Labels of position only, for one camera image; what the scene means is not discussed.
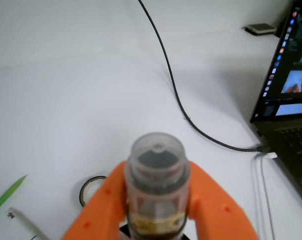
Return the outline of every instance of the clear plastic container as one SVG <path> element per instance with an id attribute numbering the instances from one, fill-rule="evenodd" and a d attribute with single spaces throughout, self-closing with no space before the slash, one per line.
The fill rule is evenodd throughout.
<path id="1" fill-rule="evenodd" d="M 135 142 L 125 169 L 127 218 L 134 240 L 180 239 L 189 178 L 189 162 L 176 138 L 151 133 Z"/>

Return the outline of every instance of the small black device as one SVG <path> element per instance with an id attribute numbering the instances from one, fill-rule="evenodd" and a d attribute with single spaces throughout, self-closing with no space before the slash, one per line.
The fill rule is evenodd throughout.
<path id="1" fill-rule="evenodd" d="M 245 27 L 245 30 L 253 35 L 266 35 L 276 32 L 276 27 L 268 25 L 267 23 L 252 24 Z"/>
<path id="2" fill-rule="evenodd" d="M 302 4 L 295 3 L 251 122 L 302 195 Z"/>

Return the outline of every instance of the laptop keyboard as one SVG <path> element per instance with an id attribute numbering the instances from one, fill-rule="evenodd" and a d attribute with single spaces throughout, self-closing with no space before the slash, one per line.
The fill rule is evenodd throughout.
<path id="1" fill-rule="evenodd" d="M 302 127 L 278 130 L 277 133 L 302 162 Z"/>

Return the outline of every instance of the black cable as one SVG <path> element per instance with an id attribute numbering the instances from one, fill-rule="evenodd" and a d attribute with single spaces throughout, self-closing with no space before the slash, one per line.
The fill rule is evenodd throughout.
<path id="1" fill-rule="evenodd" d="M 172 70 L 171 70 L 171 66 L 170 66 L 170 62 L 169 62 L 169 59 L 167 57 L 167 54 L 166 54 L 166 51 L 165 51 L 165 48 L 164 48 L 164 45 L 162 43 L 162 40 L 161 40 L 161 37 L 153 23 L 153 20 L 150 16 L 150 14 L 148 13 L 146 7 L 144 6 L 142 0 L 138 0 L 143 8 L 143 10 L 145 11 L 147 17 L 149 18 L 152 26 L 153 26 L 153 29 L 156 33 L 156 36 L 161 44 L 161 47 L 162 47 L 162 50 L 163 50 L 163 53 L 164 53 L 164 56 L 165 56 L 165 60 L 166 60 L 166 63 L 167 63 L 167 67 L 169 69 L 169 72 L 170 72 L 170 76 L 171 76 L 171 80 L 172 80 L 172 84 L 173 84 L 173 88 L 174 88 L 174 93 L 175 93 L 175 96 L 176 96 L 176 100 L 177 100 L 177 103 L 184 115 L 184 117 L 186 118 L 186 120 L 189 122 L 189 124 L 197 131 L 199 132 L 202 136 L 206 137 L 208 140 L 211 140 L 212 142 L 216 143 L 216 144 L 219 144 L 225 148 L 228 148 L 228 149 L 232 149 L 232 150 L 235 150 L 235 151 L 240 151 L 240 152 L 262 152 L 263 148 L 261 146 L 257 147 L 257 148 L 239 148 L 239 147 L 234 147 L 234 146 L 230 146 L 230 145 L 227 145 L 221 141 L 218 141 L 214 138 L 212 138 L 211 136 L 208 136 L 206 133 L 202 132 L 192 121 L 191 119 L 189 118 L 189 116 L 186 114 L 182 104 L 181 104 L 181 101 L 180 101 L 180 98 L 179 98 L 179 95 L 177 93 L 177 90 L 176 90 L 176 86 L 175 86 L 175 82 L 174 82 L 174 78 L 173 78 L 173 73 L 172 73 Z"/>
<path id="2" fill-rule="evenodd" d="M 273 218 L 272 218 L 271 207 L 270 207 L 270 201 L 269 201 L 269 195 L 268 195 L 268 193 L 267 193 L 266 181 L 265 181 L 264 170 L 263 170 L 263 158 L 264 158 L 264 157 L 261 158 L 261 175 L 262 175 L 262 180 L 263 180 L 263 188 L 264 188 L 264 192 L 265 192 L 267 211 L 268 211 L 269 219 L 270 219 L 270 226 L 271 226 L 271 232 L 272 232 L 272 239 L 275 240 L 275 233 L 274 233 L 274 226 L 273 226 Z"/>

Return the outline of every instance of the white table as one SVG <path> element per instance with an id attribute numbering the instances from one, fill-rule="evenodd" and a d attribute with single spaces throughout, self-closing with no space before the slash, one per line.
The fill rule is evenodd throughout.
<path id="1" fill-rule="evenodd" d="M 183 106 L 201 130 L 234 146 L 259 143 L 248 119 L 277 42 L 242 30 L 164 42 Z M 7 218 L 11 206 L 59 239 L 81 211 L 82 184 L 108 175 L 138 137 L 154 131 L 179 138 L 188 158 L 245 210 L 261 239 L 270 239 L 265 196 L 257 193 L 259 159 L 215 145 L 188 125 L 154 39 L 0 68 L 0 195 L 28 174 L 0 208 L 0 240 L 31 238 Z M 265 175 L 276 238 L 302 240 L 302 200 L 273 160 L 265 159 Z M 196 239 L 193 222 L 185 233 Z"/>

